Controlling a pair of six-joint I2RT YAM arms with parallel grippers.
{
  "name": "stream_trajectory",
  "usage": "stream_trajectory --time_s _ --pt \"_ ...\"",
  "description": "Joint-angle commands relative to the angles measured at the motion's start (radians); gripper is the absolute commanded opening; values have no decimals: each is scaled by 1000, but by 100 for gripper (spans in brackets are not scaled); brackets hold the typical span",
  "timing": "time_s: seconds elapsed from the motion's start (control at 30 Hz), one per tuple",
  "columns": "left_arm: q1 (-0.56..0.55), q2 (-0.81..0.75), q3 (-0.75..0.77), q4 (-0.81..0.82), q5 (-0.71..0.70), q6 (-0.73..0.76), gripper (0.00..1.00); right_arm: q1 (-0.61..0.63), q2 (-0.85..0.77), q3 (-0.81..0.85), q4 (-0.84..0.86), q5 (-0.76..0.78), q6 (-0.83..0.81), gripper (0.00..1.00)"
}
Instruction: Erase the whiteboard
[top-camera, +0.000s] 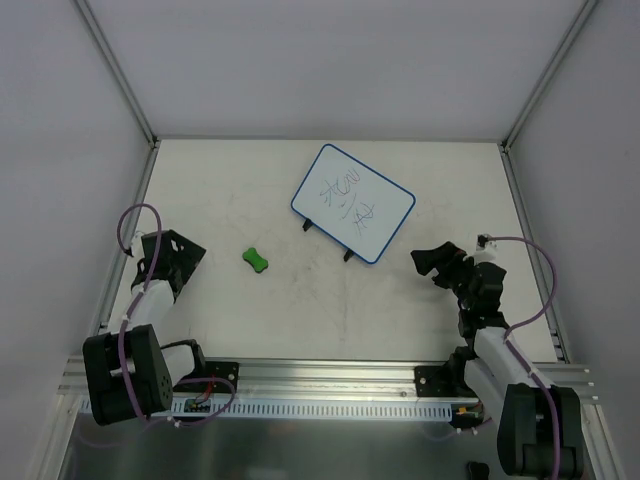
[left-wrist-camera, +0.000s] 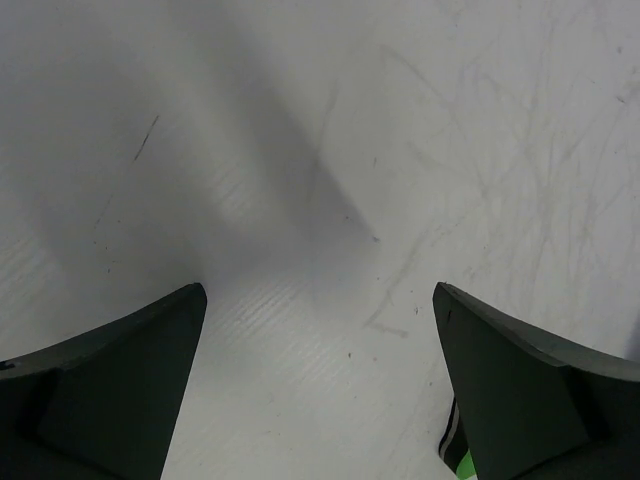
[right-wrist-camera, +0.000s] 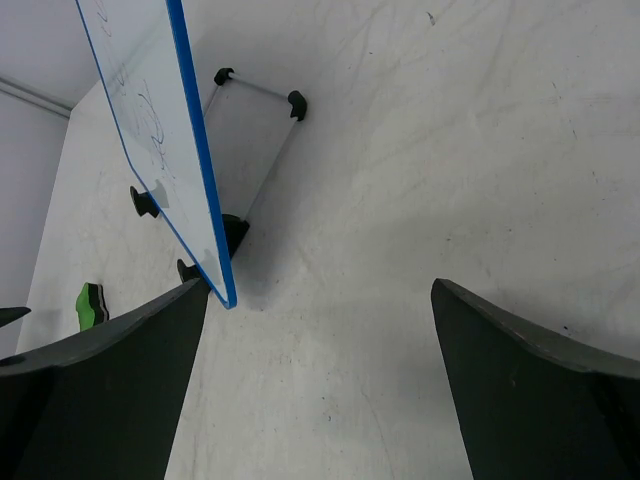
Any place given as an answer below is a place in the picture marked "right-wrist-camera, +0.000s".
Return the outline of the blue framed whiteboard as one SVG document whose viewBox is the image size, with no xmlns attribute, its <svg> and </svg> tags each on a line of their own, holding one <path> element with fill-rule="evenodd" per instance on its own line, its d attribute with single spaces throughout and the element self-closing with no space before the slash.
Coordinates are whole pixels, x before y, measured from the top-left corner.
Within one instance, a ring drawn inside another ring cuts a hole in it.
<svg viewBox="0 0 640 480">
<path fill-rule="evenodd" d="M 184 9 L 77 4 L 131 170 L 222 305 L 237 304 Z"/>
</svg>

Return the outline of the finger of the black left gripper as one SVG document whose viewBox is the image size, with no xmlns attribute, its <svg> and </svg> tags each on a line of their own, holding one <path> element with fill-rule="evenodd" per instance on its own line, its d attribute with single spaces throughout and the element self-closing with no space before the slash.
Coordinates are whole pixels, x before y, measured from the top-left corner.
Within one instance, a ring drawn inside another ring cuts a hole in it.
<svg viewBox="0 0 640 480">
<path fill-rule="evenodd" d="M 0 309 L 0 327 L 7 326 L 25 315 L 29 314 L 31 309 L 28 307 L 9 307 Z"/>
</svg>

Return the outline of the green foam eraser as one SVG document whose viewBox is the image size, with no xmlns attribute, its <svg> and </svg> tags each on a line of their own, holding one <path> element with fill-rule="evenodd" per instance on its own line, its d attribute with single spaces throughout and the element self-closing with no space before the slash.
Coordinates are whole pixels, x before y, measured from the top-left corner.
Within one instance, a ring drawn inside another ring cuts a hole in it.
<svg viewBox="0 0 640 480">
<path fill-rule="evenodd" d="M 79 329 L 86 331 L 110 319 L 103 286 L 86 282 L 75 302 Z"/>
</svg>

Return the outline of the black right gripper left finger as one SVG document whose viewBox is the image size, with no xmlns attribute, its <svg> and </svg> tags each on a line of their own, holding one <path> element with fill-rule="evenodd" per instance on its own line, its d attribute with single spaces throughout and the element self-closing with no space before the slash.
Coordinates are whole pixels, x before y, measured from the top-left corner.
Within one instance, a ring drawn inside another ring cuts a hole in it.
<svg viewBox="0 0 640 480">
<path fill-rule="evenodd" d="M 203 280 L 190 280 L 2 359 L 2 478 L 164 478 L 208 295 Z"/>
</svg>

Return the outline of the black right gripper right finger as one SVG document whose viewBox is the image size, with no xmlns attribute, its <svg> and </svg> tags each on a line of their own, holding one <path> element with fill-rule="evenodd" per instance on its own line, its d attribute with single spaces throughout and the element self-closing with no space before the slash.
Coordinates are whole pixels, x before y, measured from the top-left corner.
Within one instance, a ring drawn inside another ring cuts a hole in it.
<svg viewBox="0 0 640 480">
<path fill-rule="evenodd" d="M 476 479 L 636 479 L 639 363 L 437 279 L 434 322 Z"/>
</svg>

